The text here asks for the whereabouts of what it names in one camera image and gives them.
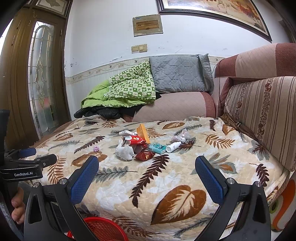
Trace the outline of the person's left hand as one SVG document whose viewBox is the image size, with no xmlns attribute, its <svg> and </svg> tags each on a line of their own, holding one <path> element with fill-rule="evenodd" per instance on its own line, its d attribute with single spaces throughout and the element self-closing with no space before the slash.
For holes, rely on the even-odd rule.
<svg viewBox="0 0 296 241">
<path fill-rule="evenodd" d="M 11 200 L 11 204 L 14 208 L 13 212 L 11 213 L 11 217 L 13 221 L 15 221 L 19 225 L 21 225 L 25 220 L 26 207 L 23 203 L 23 195 L 23 189 L 21 187 L 18 187 L 17 193 Z"/>
</svg>

